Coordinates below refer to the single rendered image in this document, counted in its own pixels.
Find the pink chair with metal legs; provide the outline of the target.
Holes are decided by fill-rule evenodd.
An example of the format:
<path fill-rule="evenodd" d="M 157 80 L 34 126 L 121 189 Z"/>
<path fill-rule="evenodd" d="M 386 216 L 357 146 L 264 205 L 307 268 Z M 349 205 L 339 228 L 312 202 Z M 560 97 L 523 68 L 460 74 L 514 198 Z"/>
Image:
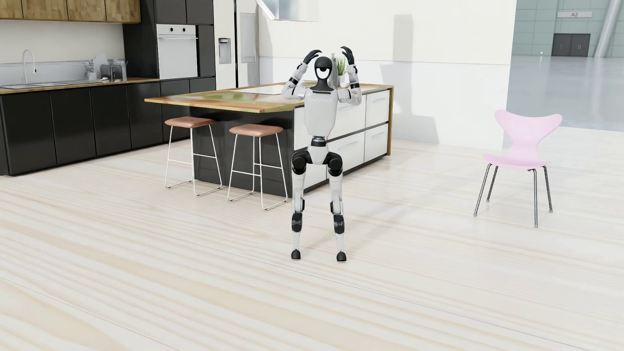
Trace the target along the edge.
<path fill-rule="evenodd" d="M 539 158 L 537 147 L 539 142 L 553 132 L 561 123 L 562 116 L 560 114 L 553 114 L 543 117 L 526 117 L 512 114 L 506 110 L 495 111 L 495 119 L 497 123 L 507 132 L 512 139 L 512 146 L 509 152 L 504 156 L 493 156 L 491 154 L 484 154 L 485 160 L 488 162 L 485 176 L 483 178 L 482 186 L 479 193 L 473 216 L 477 216 L 480 201 L 483 195 L 483 191 L 486 187 L 488 179 L 488 172 L 492 165 L 495 166 L 495 171 L 492 176 L 490 188 L 486 201 L 490 199 L 494 181 L 496 178 L 497 170 L 500 166 L 523 169 L 526 171 L 533 171 L 534 173 L 534 227 L 538 228 L 538 214 L 537 214 L 537 169 L 543 168 L 545 175 L 545 184 L 547 187 L 547 196 L 549 201 L 549 211 L 553 212 L 552 199 L 550 195 L 549 177 L 547 172 L 547 164 L 550 162 L 542 161 Z"/>

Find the white built-in oven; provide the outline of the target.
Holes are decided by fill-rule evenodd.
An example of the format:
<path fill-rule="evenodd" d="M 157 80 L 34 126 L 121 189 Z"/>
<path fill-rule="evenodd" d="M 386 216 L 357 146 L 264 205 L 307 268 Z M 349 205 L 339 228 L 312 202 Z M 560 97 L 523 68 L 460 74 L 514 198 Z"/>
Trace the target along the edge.
<path fill-rule="evenodd" d="M 198 76 L 197 27 L 157 24 L 156 28 L 160 79 Z"/>

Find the glass jars on counter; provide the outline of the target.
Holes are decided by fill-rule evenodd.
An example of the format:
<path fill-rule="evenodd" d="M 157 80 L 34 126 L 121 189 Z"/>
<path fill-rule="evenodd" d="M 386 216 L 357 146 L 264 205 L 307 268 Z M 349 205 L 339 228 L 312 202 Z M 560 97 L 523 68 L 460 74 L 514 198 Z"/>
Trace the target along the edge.
<path fill-rule="evenodd" d="M 114 59 L 99 66 L 100 80 L 109 82 L 127 81 L 127 62 Z"/>

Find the white robot leg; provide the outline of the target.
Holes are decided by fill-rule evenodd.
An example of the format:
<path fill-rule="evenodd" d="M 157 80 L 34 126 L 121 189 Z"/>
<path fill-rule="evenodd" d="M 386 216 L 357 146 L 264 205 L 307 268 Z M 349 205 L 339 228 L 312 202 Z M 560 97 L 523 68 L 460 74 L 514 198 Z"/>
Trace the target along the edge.
<path fill-rule="evenodd" d="M 337 261 L 346 261 L 344 253 L 345 219 L 342 200 L 343 161 L 339 154 L 329 152 L 326 156 L 331 190 L 331 211 L 333 214 L 333 226 L 336 235 L 338 254 Z"/>
<path fill-rule="evenodd" d="M 312 163 L 308 150 L 300 150 L 292 156 L 292 259 L 301 259 L 300 234 L 303 226 L 303 199 L 306 167 Z"/>

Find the wooden wall cabinets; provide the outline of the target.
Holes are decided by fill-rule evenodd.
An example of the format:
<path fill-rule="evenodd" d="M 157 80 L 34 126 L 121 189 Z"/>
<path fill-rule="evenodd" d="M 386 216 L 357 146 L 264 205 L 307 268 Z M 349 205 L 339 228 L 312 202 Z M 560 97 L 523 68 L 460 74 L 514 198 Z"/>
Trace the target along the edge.
<path fill-rule="evenodd" d="M 140 0 L 0 0 L 1 20 L 139 23 Z"/>

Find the white range hood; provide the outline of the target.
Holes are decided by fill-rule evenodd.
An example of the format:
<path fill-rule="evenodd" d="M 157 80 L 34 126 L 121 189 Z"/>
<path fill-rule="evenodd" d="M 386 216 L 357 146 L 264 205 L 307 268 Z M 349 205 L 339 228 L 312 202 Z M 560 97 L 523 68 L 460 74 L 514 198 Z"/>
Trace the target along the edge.
<path fill-rule="evenodd" d="M 255 0 L 270 20 L 318 21 L 319 0 Z"/>

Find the green plant in vase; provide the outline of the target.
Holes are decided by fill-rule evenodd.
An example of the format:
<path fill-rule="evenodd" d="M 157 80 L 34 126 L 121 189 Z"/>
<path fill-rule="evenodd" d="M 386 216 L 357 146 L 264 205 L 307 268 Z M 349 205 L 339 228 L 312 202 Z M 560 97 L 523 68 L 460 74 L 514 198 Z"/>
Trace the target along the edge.
<path fill-rule="evenodd" d="M 347 75 L 347 60 L 345 58 L 336 58 L 336 78 L 335 78 L 335 86 L 346 88 L 348 83 L 348 75 Z"/>

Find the tall black oven cabinet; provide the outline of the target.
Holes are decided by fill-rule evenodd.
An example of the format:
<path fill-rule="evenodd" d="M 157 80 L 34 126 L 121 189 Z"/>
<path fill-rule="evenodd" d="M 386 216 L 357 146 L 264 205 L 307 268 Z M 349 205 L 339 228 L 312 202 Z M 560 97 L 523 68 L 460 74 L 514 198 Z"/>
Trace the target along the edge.
<path fill-rule="evenodd" d="M 215 76 L 214 0 L 140 0 L 141 22 L 123 25 L 129 76 L 159 78 L 157 24 L 196 26 L 197 77 Z"/>

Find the brown seat white bar stool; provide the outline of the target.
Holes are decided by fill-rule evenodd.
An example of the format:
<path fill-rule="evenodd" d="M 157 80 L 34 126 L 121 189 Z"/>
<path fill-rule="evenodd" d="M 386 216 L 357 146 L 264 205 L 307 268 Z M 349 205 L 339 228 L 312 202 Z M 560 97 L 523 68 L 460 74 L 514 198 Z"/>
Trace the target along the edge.
<path fill-rule="evenodd" d="M 211 193 L 215 190 L 219 190 L 223 187 L 223 180 L 222 180 L 222 176 L 221 176 L 221 171 L 220 171 L 220 164 L 219 164 L 219 158 L 216 152 L 216 148 L 215 148 L 215 139 L 214 139 L 214 135 L 212 132 L 212 127 L 211 125 L 215 124 L 216 121 L 213 119 L 207 119 L 207 118 L 200 118 L 200 117 L 192 117 L 192 116 L 184 116 L 184 117 L 179 117 L 179 118 L 175 118 L 175 119 L 169 119 L 165 122 L 167 125 L 170 126 L 170 137 L 169 137 L 169 141 L 168 141 L 168 153 L 167 153 L 167 163 L 166 163 L 166 172 L 165 172 L 165 187 L 168 188 L 173 188 L 176 186 L 179 186 L 181 184 L 183 184 L 184 182 L 180 182 L 177 184 L 174 184 L 172 186 L 168 186 L 167 185 L 167 180 L 168 180 L 168 166 L 170 162 L 174 162 L 174 163 L 184 163 L 184 164 L 189 164 L 191 166 L 191 180 L 189 180 L 189 182 L 192 183 L 193 185 L 193 193 L 196 196 L 202 196 L 202 195 L 206 195 L 208 193 Z M 194 152 L 194 143 L 193 143 L 193 130 L 195 128 L 198 127 L 203 127 L 203 126 L 208 126 L 209 127 L 209 131 L 210 131 L 210 137 L 212 140 L 212 145 L 213 145 L 213 150 L 214 150 L 214 155 L 213 156 L 209 156 L 209 155 L 204 155 L 204 154 L 197 154 Z M 170 158 L 170 150 L 171 150 L 171 143 L 172 143 L 172 136 L 173 136 L 173 128 L 174 127 L 181 127 L 181 128 L 185 128 L 185 129 L 189 129 L 190 130 L 190 143 L 191 143 L 191 162 L 185 162 L 185 161 L 178 161 L 175 159 L 171 159 Z M 200 157 L 207 157 L 207 158 L 211 158 L 215 160 L 216 163 L 216 170 L 217 170 L 217 174 L 219 176 L 219 181 L 220 181 L 220 185 L 217 188 L 213 188 L 210 190 L 207 190 L 205 192 L 202 193 L 197 193 L 197 189 L 196 189 L 196 179 L 195 179 L 195 157 L 196 156 L 200 156 Z"/>
<path fill-rule="evenodd" d="M 228 185 L 228 193 L 230 193 L 230 189 L 232 187 L 232 177 L 234 173 L 239 173 L 239 174 L 245 174 L 245 175 L 251 175 L 252 176 L 252 189 L 251 191 L 239 195 L 237 197 L 233 197 L 230 198 L 230 196 L 227 196 L 227 200 L 229 202 L 233 202 L 235 200 L 238 200 L 242 197 L 245 197 L 247 195 L 253 195 L 255 194 L 255 178 L 259 177 L 260 178 L 260 199 L 261 199 L 261 207 L 264 211 L 269 211 L 279 205 L 281 205 L 282 203 L 285 203 L 288 199 L 288 191 L 286 186 L 284 187 L 285 190 L 285 198 L 282 201 L 279 201 L 273 205 L 270 206 L 266 206 L 264 205 L 264 200 L 263 200 L 263 168 L 264 167 L 269 167 L 269 168 L 273 168 L 273 169 L 280 169 L 281 173 L 282 173 L 282 177 L 283 177 L 283 183 L 284 185 L 286 185 L 286 179 L 285 179 L 285 171 L 284 171 L 284 167 L 283 167 L 283 160 L 282 160 L 282 156 L 281 156 L 281 148 L 280 148 L 280 144 L 279 144 L 279 138 L 278 138 L 278 133 L 283 131 L 283 128 L 280 126 L 275 126 L 275 125 L 263 125 L 263 124 L 254 124 L 254 123 L 249 123 L 249 124 L 245 124 L 245 125 L 239 125 L 236 127 L 232 127 L 230 129 L 230 132 L 232 134 L 235 134 L 235 143 L 234 143 L 234 148 L 233 148 L 233 155 L 232 155 L 232 160 L 231 160 L 231 168 L 230 168 L 230 179 L 229 179 L 229 185 Z M 278 158 L 279 158 L 279 163 L 280 166 L 275 166 L 275 165 L 269 165 L 269 164 L 264 164 L 262 162 L 262 152 L 261 152 L 261 138 L 262 137 L 266 137 L 266 136 L 270 136 L 270 135 L 275 135 L 276 140 L 277 140 L 277 150 L 278 150 Z M 236 171 L 234 170 L 234 165 L 235 165 L 235 156 L 236 156 L 236 149 L 237 149 L 237 141 L 238 141 L 238 136 L 250 136 L 252 137 L 252 171 L 251 172 L 244 172 L 244 171 Z"/>

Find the white right robot leg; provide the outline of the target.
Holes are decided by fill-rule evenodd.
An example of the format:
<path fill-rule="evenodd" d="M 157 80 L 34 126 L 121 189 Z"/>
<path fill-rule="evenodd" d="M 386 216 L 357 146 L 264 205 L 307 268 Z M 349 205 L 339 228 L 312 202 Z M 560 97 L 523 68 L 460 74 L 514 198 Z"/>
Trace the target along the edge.
<path fill-rule="evenodd" d="M 301 259 L 300 234 L 303 226 L 303 199 L 306 167 L 312 163 L 308 150 L 300 150 L 292 156 L 292 259 Z"/>

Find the white refrigerator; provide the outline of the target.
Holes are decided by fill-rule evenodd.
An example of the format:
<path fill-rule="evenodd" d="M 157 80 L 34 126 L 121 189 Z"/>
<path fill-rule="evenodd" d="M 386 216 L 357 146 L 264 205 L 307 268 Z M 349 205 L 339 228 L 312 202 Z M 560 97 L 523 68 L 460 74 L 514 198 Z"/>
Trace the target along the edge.
<path fill-rule="evenodd" d="M 260 83 L 258 17 L 255 0 L 214 0 L 217 90 Z"/>

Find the white left robot leg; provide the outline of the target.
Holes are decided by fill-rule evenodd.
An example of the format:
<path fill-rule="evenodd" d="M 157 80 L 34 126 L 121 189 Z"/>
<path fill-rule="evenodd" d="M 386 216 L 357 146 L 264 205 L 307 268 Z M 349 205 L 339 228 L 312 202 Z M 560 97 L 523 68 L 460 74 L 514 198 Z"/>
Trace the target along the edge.
<path fill-rule="evenodd" d="M 333 226 L 336 235 L 338 254 L 337 261 L 346 261 L 344 253 L 345 219 L 342 200 L 343 161 L 339 154 L 329 152 L 326 156 L 331 190 L 331 211 L 333 214 Z"/>

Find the steel kitchen sink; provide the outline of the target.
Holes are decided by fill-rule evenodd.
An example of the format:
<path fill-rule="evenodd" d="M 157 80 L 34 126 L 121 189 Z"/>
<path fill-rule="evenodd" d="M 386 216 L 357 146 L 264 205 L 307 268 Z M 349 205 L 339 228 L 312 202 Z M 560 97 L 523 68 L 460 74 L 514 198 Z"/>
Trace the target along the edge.
<path fill-rule="evenodd" d="M 48 83 L 34 83 L 34 84 L 12 84 L 12 85 L 0 85 L 0 89 L 9 89 L 9 90 L 19 90 L 19 89 L 34 89 L 40 87 L 66 87 L 69 85 L 80 85 L 80 84 L 98 84 L 98 83 L 108 83 L 108 80 L 105 81 L 87 81 L 87 80 L 78 80 L 78 81 L 59 81 L 59 82 L 48 82 Z"/>

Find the grey slanted column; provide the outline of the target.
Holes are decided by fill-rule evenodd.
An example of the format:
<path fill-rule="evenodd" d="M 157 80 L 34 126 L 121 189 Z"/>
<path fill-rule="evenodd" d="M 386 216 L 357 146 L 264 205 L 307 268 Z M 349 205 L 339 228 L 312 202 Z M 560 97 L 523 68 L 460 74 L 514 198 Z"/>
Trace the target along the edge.
<path fill-rule="evenodd" d="M 624 0 L 609 0 L 608 7 L 604 14 L 602 30 L 600 31 L 600 36 L 594 51 L 594 58 L 606 57 L 623 3 Z"/>

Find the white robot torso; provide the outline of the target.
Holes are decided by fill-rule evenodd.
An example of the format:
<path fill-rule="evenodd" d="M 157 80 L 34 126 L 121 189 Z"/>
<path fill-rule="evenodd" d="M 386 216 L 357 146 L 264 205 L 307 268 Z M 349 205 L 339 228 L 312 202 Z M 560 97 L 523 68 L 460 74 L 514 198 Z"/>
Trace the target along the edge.
<path fill-rule="evenodd" d="M 331 134 L 336 122 L 338 90 L 316 91 L 309 87 L 306 88 L 304 101 L 306 129 L 313 136 L 311 146 L 325 146 L 324 140 Z"/>

